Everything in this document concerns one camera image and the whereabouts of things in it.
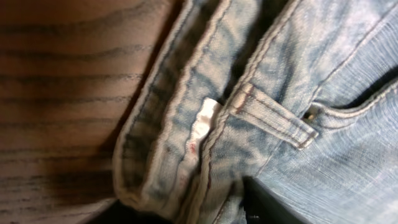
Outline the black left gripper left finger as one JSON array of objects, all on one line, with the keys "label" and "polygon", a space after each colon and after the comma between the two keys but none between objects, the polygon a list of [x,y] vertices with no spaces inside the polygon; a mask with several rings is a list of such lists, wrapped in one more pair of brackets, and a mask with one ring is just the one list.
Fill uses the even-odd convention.
[{"label": "black left gripper left finger", "polygon": [[138,212],[117,200],[89,219],[86,224],[171,224],[171,222],[151,213]]}]

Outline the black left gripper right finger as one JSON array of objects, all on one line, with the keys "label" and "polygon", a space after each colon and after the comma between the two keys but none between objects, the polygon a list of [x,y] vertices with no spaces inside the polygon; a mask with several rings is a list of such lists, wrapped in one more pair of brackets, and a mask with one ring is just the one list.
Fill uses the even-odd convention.
[{"label": "black left gripper right finger", "polygon": [[243,206],[248,224],[308,224],[306,218],[282,203],[259,179],[245,177]]}]

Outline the light blue denim shorts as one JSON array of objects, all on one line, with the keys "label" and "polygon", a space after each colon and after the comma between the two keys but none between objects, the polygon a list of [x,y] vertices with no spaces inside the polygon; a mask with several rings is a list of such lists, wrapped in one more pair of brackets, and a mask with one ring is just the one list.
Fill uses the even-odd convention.
[{"label": "light blue denim shorts", "polygon": [[114,149],[118,199],[247,223],[245,177],[310,223],[397,222],[397,1],[186,1]]}]

